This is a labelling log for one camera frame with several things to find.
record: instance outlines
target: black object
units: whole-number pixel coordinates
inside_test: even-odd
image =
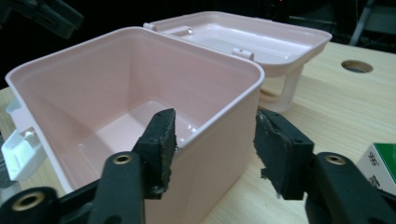
[[[371,186],[348,158],[313,153],[314,143],[281,115],[259,110],[254,145],[276,192],[308,197],[310,223],[396,223],[394,196]]]
[[[290,0],[212,0],[213,8],[248,17],[259,17],[271,21],[289,20]]]
[[[340,34],[352,35],[367,0],[332,0],[332,10]]]
[[[12,11],[62,38],[69,38],[84,20],[80,13],[60,0],[0,0],[1,23],[7,23]]]
[[[110,156],[99,180],[62,198],[51,188],[14,195],[0,208],[0,223],[145,223],[144,199],[161,199],[168,189],[175,119],[174,109],[158,112],[133,151]]]

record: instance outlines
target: box lid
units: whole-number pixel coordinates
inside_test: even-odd
[[[286,75],[322,52],[332,35],[260,18],[206,11],[162,21],[144,27],[163,34],[253,60],[265,75]]]

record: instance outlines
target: wooden table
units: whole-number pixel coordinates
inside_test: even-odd
[[[374,70],[350,72],[341,65],[346,60],[368,63]],[[282,78],[267,78],[263,88],[277,93],[282,83]],[[5,112],[12,98],[10,89],[0,91],[0,129],[5,138],[14,130]],[[329,43],[305,65],[293,105],[283,116],[316,144],[315,153],[335,152],[354,162],[373,142],[396,142],[396,55]],[[245,173],[202,223],[308,223],[304,201],[277,198],[271,182],[260,178],[262,163],[253,148],[250,156]],[[60,189],[48,160],[21,186]]]

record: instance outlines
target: pink plastic box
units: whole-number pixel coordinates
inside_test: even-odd
[[[248,163],[263,83],[256,63],[132,27],[23,64],[6,80],[21,136],[35,134],[66,192],[131,150],[151,116],[177,112],[169,190],[147,223],[197,223]]]

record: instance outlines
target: dark background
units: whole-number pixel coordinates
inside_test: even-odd
[[[13,12],[0,28],[0,88],[7,86],[4,76],[12,68],[60,49],[127,26],[142,26],[199,11],[216,10],[238,15],[294,23],[291,16],[303,17],[318,12],[326,17],[332,41],[345,42],[353,33],[357,16],[367,0],[155,0],[155,1],[84,1],[65,0],[84,16],[81,27],[70,38],[61,38],[39,24]]]

